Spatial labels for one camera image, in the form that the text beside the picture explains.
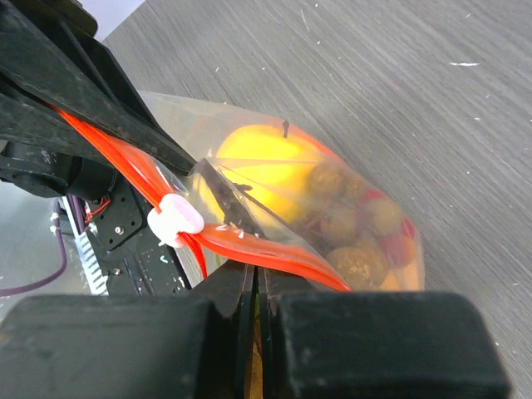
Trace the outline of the clear zip bag orange zipper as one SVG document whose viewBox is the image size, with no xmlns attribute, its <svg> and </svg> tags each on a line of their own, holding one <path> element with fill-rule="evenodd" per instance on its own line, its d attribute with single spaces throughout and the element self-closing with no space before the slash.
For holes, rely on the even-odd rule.
<svg viewBox="0 0 532 399">
<path fill-rule="evenodd" d="M 289 121 L 146 92 L 163 129 L 195 158 L 171 171 L 147 149 L 65 108 L 59 115 L 150 203 L 150 229 L 186 247 L 202 275 L 225 259 L 337 291 L 419 291 L 421 236 L 402 208 Z"/>
</svg>

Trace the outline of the red cherries green leaves sprig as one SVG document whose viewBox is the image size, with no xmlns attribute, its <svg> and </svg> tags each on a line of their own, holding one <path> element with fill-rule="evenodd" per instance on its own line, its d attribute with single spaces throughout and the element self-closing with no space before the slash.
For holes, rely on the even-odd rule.
<svg viewBox="0 0 532 399">
<path fill-rule="evenodd" d="M 367 190 L 361 206 L 368 226 L 394 268 L 404 268 L 416 257 L 418 231 L 403 209 L 382 191 Z"/>
</svg>

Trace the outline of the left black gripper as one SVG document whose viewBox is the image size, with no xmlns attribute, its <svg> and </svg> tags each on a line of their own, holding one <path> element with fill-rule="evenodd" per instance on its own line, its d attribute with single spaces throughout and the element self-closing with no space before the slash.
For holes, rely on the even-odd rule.
<svg viewBox="0 0 532 399">
<path fill-rule="evenodd" d="M 191 170 L 194 159 L 157 124 L 96 30 L 78 1 L 1 3 L 1 181 L 42 198 L 98 200 L 112 190 L 117 171 L 56 109 L 174 172 Z"/>
</svg>

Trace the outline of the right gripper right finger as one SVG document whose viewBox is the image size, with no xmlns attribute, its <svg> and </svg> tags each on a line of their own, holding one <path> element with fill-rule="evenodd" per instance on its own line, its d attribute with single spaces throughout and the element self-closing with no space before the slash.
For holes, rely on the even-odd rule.
<svg viewBox="0 0 532 399">
<path fill-rule="evenodd" d="M 336 293 L 261 269 L 267 398 L 508 398 L 480 312 L 446 292 Z"/>
</svg>

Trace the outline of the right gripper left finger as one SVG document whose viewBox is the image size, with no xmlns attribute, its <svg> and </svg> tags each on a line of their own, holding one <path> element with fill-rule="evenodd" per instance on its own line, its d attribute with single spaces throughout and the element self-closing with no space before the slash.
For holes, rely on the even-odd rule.
<svg viewBox="0 0 532 399">
<path fill-rule="evenodd" d="M 4 398 L 245 398 L 254 268 L 178 296 L 25 298 L 1 325 Z"/>
</svg>

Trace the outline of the yellow lemon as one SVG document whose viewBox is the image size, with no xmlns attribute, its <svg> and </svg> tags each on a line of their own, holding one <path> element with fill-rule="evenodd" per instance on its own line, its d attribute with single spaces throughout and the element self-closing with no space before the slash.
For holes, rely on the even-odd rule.
<svg viewBox="0 0 532 399">
<path fill-rule="evenodd" d="M 227 180 L 286 222 L 303 214 L 312 169 L 337 156 L 296 126 L 247 125 L 230 133 L 207 158 Z"/>
</svg>

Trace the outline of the brown longan bunch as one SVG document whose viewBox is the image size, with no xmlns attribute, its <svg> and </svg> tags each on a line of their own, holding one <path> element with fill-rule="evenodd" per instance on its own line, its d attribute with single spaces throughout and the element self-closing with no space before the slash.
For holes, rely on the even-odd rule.
<svg viewBox="0 0 532 399">
<path fill-rule="evenodd" d="M 368 183 L 356 172 L 333 163 L 315 166 L 308 191 L 318 201 L 318 237 L 323 256 L 355 290 L 374 290 L 390 273 L 391 265 L 377 240 L 396 233 L 404 213 L 392 199 L 365 199 Z"/>
</svg>

